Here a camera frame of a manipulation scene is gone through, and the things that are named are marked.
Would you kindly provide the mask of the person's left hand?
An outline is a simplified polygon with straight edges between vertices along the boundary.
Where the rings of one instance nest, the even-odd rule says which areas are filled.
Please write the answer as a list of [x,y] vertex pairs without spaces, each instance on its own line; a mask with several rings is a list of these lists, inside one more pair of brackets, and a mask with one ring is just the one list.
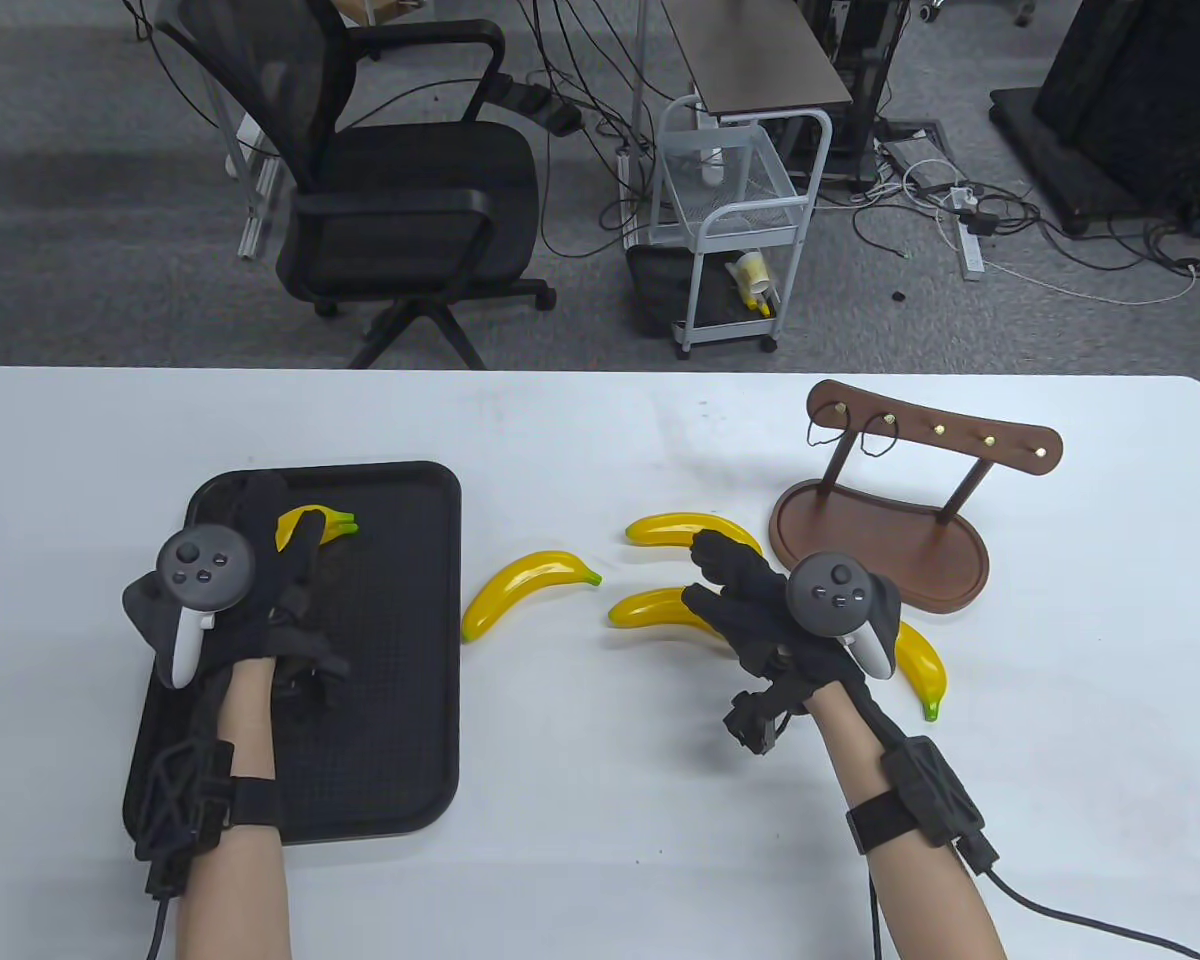
[[346,680],[349,666],[316,620],[318,550],[329,524],[316,508],[290,514],[289,536],[277,544],[288,484],[276,472],[254,472],[236,498],[230,526],[254,552],[254,577],[244,599],[215,618],[204,634],[197,678],[244,660],[274,659],[280,684],[300,674]]

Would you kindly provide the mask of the person's right hand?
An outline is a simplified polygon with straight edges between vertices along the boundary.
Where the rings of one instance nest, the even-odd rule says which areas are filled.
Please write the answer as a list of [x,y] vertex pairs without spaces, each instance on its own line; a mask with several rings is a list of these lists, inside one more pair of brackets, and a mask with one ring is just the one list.
[[682,602],[722,635],[746,673],[766,680],[797,677],[806,691],[841,684],[857,703],[870,701],[865,673],[841,641],[806,631],[788,612],[787,577],[750,545],[722,532],[692,535],[691,562],[719,586],[686,586]]

